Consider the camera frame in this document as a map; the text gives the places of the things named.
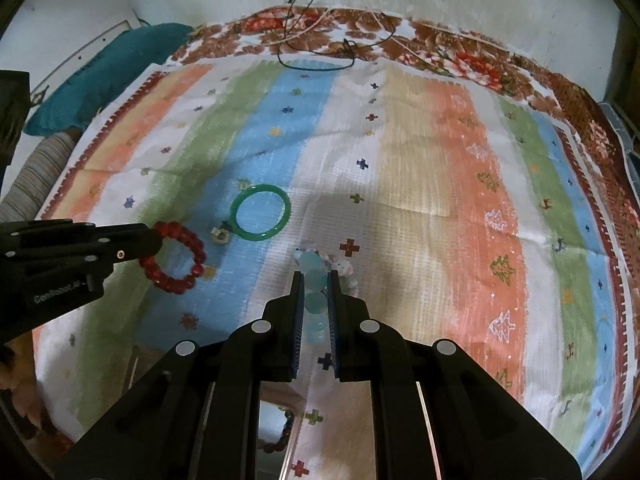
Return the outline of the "person's left hand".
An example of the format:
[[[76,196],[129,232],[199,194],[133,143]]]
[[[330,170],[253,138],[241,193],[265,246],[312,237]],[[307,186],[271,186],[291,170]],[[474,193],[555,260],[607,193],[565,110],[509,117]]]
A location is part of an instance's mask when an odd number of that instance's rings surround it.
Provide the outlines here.
[[[32,333],[27,332],[1,346],[1,390],[9,391],[20,419],[38,430],[49,429],[49,416],[41,399],[35,366]]]

